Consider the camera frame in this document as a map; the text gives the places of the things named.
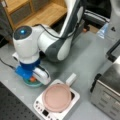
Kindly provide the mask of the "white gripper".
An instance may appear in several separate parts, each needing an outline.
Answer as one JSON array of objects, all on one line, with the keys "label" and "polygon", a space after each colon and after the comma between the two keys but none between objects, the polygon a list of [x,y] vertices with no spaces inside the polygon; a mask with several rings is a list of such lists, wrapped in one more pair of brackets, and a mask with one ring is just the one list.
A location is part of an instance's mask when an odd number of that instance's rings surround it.
[{"label": "white gripper", "polygon": [[[35,62],[36,60],[40,60],[39,53],[36,53],[28,57],[21,57],[17,52],[15,52],[13,54],[13,58],[19,62],[19,65],[20,63],[30,64]],[[33,70],[32,77],[38,80],[43,79],[43,85],[47,85],[51,81],[49,72],[45,68],[43,68],[40,64]]]}]

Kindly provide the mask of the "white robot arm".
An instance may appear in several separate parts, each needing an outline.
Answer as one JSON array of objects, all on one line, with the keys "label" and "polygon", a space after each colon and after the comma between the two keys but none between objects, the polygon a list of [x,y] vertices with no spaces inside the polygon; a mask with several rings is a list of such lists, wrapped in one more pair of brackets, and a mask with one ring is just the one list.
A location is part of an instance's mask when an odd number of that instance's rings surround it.
[{"label": "white robot arm", "polygon": [[85,12],[85,0],[65,0],[67,16],[60,32],[44,24],[21,26],[13,33],[14,56],[19,62],[15,72],[27,84],[48,84],[50,74],[40,65],[40,52],[52,62],[63,61]]}]

